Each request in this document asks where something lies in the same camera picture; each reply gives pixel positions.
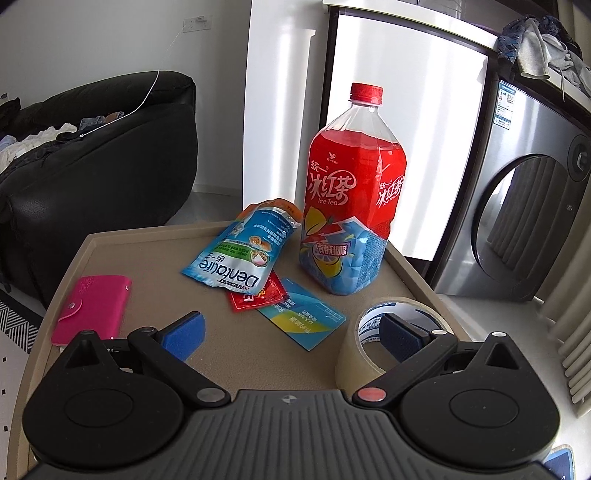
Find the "clear packing tape roll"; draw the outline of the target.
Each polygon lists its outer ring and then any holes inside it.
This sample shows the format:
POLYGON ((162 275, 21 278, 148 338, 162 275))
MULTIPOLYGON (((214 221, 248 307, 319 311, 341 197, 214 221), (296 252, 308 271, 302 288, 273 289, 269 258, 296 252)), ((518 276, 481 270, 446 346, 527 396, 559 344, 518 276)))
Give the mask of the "clear packing tape roll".
POLYGON ((453 332, 440 313, 411 298, 381 298, 377 304, 363 308, 356 320, 349 323, 335 363, 335 385, 347 396, 398 364, 380 342, 380 319, 386 313, 395 313, 427 332, 435 329, 453 332))

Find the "beige drawer cabinet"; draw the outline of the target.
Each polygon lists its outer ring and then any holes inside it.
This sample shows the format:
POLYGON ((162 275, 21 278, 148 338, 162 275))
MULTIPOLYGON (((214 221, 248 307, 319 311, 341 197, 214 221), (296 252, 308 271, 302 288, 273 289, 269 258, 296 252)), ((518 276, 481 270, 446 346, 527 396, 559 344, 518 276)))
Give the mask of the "beige drawer cabinet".
POLYGON ((205 341, 188 363, 231 394, 239 389, 335 388, 335 363, 346 336, 345 326, 315 349, 305 351, 259 312, 233 312, 224 290, 181 275, 225 226, 223 222, 199 222, 86 238, 47 309, 24 370, 8 443, 8 478, 21 478, 35 464, 21 427, 22 413, 60 354, 51 335, 65 298, 81 276, 120 274, 131 278, 122 335, 142 326, 165 327, 190 311, 204 315, 205 341))

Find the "pink card wallet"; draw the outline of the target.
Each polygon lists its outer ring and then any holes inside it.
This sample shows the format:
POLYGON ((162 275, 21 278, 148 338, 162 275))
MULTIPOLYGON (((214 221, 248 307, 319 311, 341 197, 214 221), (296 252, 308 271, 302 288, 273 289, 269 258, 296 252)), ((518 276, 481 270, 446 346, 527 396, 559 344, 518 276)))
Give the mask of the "pink card wallet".
POLYGON ((117 338, 132 281, 123 275, 93 275, 78 279, 58 315, 51 342, 66 346, 81 331, 100 339, 117 338))

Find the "blue plastic card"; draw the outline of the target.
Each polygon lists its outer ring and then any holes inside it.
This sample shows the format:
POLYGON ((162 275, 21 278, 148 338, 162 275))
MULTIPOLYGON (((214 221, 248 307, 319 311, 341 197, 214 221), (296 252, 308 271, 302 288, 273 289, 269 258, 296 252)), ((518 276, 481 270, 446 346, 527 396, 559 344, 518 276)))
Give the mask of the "blue plastic card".
POLYGON ((346 323, 346 315, 293 280, 283 277, 280 282, 287 291, 287 299, 259 308, 259 313, 304 350, 315 349, 346 323))

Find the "blue Dentaure snack pouch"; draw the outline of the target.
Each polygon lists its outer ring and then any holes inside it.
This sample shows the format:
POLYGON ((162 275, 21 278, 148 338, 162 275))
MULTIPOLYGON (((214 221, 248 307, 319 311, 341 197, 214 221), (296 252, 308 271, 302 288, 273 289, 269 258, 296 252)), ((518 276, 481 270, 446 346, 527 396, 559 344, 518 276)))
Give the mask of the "blue Dentaure snack pouch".
POLYGON ((181 274, 213 288, 256 295, 303 212, 283 198, 249 205, 181 274))

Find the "red sauce packet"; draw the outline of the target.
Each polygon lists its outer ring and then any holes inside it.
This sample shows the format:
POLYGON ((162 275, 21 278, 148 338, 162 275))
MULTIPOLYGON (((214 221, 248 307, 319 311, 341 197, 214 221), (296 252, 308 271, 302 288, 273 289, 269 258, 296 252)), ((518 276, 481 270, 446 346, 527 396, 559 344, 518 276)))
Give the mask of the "red sauce packet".
POLYGON ((270 273, 266 285, 256 295, 228 292, 229 305, 236 313, 273 306, 287 298, 287 290, 274 271, 270 273))

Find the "patterned floor rug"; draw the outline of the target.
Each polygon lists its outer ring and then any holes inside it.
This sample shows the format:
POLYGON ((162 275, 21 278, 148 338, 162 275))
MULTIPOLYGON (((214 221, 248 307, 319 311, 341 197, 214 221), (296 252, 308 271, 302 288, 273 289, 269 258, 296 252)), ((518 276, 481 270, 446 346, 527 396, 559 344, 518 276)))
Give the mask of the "patterned floor rug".
POLYGON ((8 445, 16 399, 42 317, 1 289, 1 478, 7 478, 8 445))

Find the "beige curtain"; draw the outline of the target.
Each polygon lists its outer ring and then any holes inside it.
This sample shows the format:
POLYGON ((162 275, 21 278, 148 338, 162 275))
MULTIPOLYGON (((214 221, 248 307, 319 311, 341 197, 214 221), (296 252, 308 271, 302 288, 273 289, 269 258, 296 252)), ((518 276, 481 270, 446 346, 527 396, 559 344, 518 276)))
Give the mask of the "beige curtain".
POLYGON ((558 355, 576 415, 590 413, 591 203, 586 191, 550 273, 538 292, 551 320, 558 355))

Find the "red iced tea bottle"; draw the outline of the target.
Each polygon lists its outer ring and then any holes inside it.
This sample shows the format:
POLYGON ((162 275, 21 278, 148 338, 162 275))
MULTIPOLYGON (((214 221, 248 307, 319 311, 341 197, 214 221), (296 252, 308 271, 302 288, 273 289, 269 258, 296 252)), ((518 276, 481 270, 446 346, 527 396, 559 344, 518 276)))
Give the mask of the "red iced tea bottle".
POLYGON ((379 114, 382 100, 381 87, 353 84, 349 109, 308 150, 298 258, 335 295, 377 278, 405 180, 406 154, 379 114))

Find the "black leather sofa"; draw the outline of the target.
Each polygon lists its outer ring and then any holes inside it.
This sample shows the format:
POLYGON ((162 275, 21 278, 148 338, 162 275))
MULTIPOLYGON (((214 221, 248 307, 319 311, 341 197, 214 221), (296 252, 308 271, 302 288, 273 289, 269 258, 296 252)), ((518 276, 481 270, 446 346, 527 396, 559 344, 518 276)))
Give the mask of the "black leather sofa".
POLYGON ((1 134, 23 140, 64 123, 124 117, 1 172, 1 283, 48 305, 85 238, 164 225, 197 175, 197 88, 173 71, 131 73, 1 109, 1 134))

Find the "silver washing machine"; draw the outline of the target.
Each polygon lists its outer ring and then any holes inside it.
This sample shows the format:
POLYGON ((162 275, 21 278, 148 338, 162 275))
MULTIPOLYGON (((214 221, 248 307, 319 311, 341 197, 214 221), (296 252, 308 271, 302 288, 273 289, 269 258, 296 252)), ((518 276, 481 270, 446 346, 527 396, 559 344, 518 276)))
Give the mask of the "silver washing machine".
POLYGON ((590 134, 501 80, 469 202, 436 292, 529 301, 572 228, 590 176, 590 134))

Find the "clothes on sofa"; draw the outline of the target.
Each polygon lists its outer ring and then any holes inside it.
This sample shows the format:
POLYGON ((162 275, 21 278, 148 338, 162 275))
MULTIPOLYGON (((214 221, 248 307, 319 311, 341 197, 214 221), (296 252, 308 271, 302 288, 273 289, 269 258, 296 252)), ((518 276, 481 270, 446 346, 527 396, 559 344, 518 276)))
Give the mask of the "clothes on sofa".
POLYGON ((56 151, 62 144, 76 140, 90 132, 124 117, 124 113, 114 112, 107 116, 83 118, 78 127, 64 123, 59 129, 49 127, 23 140, 8 134, 1 135, 1 172, 17 166, 17 160, 37 150, 41 155, 56 151))

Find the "white fridge cabinet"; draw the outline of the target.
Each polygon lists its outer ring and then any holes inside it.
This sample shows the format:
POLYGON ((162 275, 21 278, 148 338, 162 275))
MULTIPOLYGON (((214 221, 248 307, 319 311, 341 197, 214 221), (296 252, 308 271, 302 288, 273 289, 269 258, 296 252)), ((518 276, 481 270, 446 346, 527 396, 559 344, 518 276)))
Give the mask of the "white fridge cabinet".
POLYGON ((496 37, 403 1, 329 1, 324 123, 349 107, 353 82, 384 90, 379 113, 407 170, 390 242, 435 259, 464 178, 496 37))

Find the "pile of clothes on counter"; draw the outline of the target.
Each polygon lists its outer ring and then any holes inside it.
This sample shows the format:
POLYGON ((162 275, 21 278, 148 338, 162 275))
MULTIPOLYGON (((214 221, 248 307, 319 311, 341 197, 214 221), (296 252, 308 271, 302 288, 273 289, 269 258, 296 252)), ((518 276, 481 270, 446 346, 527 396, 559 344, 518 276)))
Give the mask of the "pile of clothes on counter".
POLYGON ((507 24, 496 42, 499 65, 522 77, 549 80, 550 71, 560 76, 561 91, 566 82, 590 96, 590 67, 582 50, 554 16, 541 20, 527 15, 507 24))

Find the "wall power socket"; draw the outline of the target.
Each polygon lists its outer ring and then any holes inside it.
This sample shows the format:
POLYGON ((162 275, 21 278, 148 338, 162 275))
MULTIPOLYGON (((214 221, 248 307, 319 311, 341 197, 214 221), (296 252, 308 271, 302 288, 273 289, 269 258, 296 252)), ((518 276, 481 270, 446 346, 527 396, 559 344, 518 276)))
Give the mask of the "wall power socket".
POLYGON ((183 33, 211 30, 211 15, 199 15, 185 18, 182 24, 183 33))

